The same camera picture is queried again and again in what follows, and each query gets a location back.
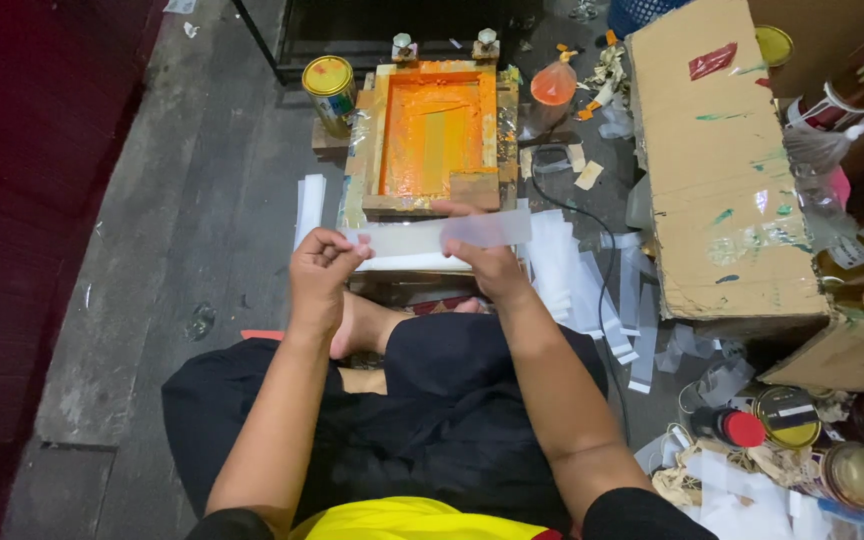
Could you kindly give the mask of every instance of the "foot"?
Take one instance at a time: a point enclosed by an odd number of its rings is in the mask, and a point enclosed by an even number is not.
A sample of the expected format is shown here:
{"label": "foot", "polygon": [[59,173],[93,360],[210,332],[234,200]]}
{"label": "foot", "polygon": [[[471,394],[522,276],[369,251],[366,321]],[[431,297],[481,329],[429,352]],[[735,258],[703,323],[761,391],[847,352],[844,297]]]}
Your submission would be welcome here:
{"label": "foot", "polygon": [[382,307],[346,291],[342,293],[342,324],[332,338],[328,356],[339,360],[353,353],[384,355],[392,330],[413,316]]}
{"label": "foot", "polygon": [[468,300],[464,300],[455,306],[455,309],[452,309],[453,313],[485,313],[485,308],[482,307],[482,303],[479,302],[478,298],[469,298]]}

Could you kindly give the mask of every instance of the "person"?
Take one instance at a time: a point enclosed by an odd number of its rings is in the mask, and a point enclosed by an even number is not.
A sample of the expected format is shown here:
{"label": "person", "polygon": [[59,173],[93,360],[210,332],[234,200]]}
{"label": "person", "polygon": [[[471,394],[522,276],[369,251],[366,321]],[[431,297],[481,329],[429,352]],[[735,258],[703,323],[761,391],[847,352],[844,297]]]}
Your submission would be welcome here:
{"label": "person", "polygon": [[[204,516],[187,538],[714,539],[653,490],[592,339],[555,323],[513,252],[451,239],[444,254],[497,316],[357,298],[344,283],[374,252],[316,228],[292,255],[281,341],[197,356],[163,385],[175,469]],[[330,362],[355,351],[384,370]]]}

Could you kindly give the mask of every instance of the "blue basket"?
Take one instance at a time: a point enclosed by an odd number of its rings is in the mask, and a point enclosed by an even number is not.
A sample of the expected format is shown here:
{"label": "blue basket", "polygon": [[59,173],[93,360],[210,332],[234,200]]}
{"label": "blue basket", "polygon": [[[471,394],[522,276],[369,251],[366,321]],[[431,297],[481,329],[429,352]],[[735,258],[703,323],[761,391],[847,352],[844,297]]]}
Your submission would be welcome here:
{"label": "blue basket", "polygon": [[690,0],[612,0],[608,7],[608,28],[619,40],[664,14],[689,4]]}

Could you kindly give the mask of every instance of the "finger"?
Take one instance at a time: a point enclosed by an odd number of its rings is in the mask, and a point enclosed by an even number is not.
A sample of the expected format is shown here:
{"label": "finger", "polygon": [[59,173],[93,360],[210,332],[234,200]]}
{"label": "finger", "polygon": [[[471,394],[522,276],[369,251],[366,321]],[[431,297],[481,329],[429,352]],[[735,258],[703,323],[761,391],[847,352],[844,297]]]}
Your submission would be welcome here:
{"label": "finger", "polygon": [[300,254],[318,255],[329,246],[337,251],[349,251],[353,244],[342,236],[341,232],[329,230],[328,228],[315,227],[306,234],[305,238],[298,244],[295,251]]}
{"label": "finger", "polygon": [[365,244],[359,244],[350,251],[342,251],[328,267],[329,273],[345,281],[366,259],[371,259],[375,251]]}
{"label": "finger", "polygon": [[455,256],[460,261],[468,263],[474,270],[487,257],[486,251],[478,246],[467,244],[462,240],[450,238],[445,242],[445,256]]}
{"label": "finger", "polygon": [[449,217],[486,214],[482,208],[464,202],[432,201],[430,206],[433,212],[448,214]]}

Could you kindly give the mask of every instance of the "red bottle cap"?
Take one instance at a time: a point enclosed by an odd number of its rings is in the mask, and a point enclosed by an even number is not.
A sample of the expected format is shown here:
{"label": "red bottle cap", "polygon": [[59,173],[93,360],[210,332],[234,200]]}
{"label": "red bottle cap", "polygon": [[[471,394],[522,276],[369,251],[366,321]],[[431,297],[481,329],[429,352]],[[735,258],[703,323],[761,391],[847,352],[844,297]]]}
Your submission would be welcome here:
{"label": "red bottle cap", "polygon": [[765,427],[748,412],[735,411],[726,416],[722,430],[736,445],[753,448],[765,442]]}

